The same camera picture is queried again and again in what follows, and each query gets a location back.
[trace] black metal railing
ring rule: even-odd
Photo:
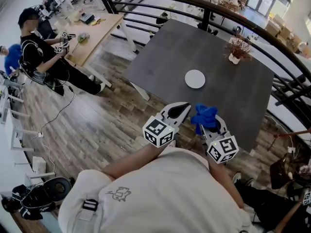
[[[267,56],[269,59],[271,59],[273,62],[275,62],[286,74],[291,77],[291,79],[285,79],[280,77],[275,73],[275,80],[273,83],[272,89],[272,95],[274,98],[276,98],[277,103],[276,105],[279,106],[283,104],[286,106],[305,126],[306,128],[311,127],[311,106],[306,104],[304,101],[304,98],[311,99],[311,86],[305,86],[303,83],[305,81],[309,81],[311,83],[311,72],[305,67],[305,65],[296,57],[294,53],[292,53],[283,43],[281,43],[277,38],[266,32],[263,28],[259,27],[257,24],[253,23],[252,21],[232,12],[231,10],[212,4],[210,2],[204,1],[204,0],[172,0],[177,1],[181,3],[186,3],[189,5],[193,5],[199,8],[204,9],[203,17],[199,17],[196,15],[192,15],[187,12],[178,11],[172,8],[167,7],[161,7],[156,6],[152,4],[145,4],[141,2],[130,2],[130,1],[122,1],[122,0],[102,0],[107,11],[109,13],[118,14],[123,13],[124,14],[124,20],[130,21],[133,23],[138,24],[137,26],[127,24],[128,27],[134,28],[137,30],[141,30],[144,32],[152,32],[156,33],[156,31],[146,29],[139,27],[139,24],[152,26],[155,29],[160,29],[161,25],[153,24],[148,21],[142,21],[142,20],[136,20],[132,18],[127,18],[126,16],[128,14],[135,14],[143,17],[150,17],[154,19],[164,19],[166,18],[161,16],[155,16],[147,13],[141,13],[134,10],[124,10],[126,6],[132,6],[133,8],[136,8],[137,6],[143,6],[143,7],[149,7],[153,9],[158,9],[160,11],[167,11],[176,13],[182,16],[193,18],[199,22],[202,22],[201,29],[207,31],[208,25],[211,25],[219,30],[222,30],[226,33],[229,33],[231,35],[236,35],[236,32],[227,29],[226,27],[219,25],[213,21],[209,20],[210,13],[216,13],[218,15],[221,15],[225,18],[228,18],[257,34],[264,40],[266,40],[268,43],[270,43],[272,46],[276,47],[281,53],[283,53],[289,61],[291,61],[302,73],[301,76],[295,77],[280,61],[278,61],[275,57],[273,57],[271,54],[260,48],[258,45],[248,41],[252,47],[260,51],[262,54]]]

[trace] small flower pot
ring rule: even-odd
[[[233,64],[237,65],[240,62],[241,59],[238,59],[232,55],[232,53],[229,55],[229,61],[231,61]]]

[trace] potted plant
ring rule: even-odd
[[[237,65],[240,60],[251,58],[249,53],[252,51],[251,46],[245,42],[242,35],[230,38],[228,49],[230,50],[229,61]]]

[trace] dark gray table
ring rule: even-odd
[[[256,59],[228,60],[227,42],[191,25],[172,20],[140,51],[125,78],[167,103],[216,106],[241,148],[255,146],[272,88],[273,72]],[[185,82],[189,70],[204,73],[206,82],[192,89]]]

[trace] white plate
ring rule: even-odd
[[[205,83],[205,76],[199,70],[190,70],[185,75],[186,84],[194,89],[202,87]]]

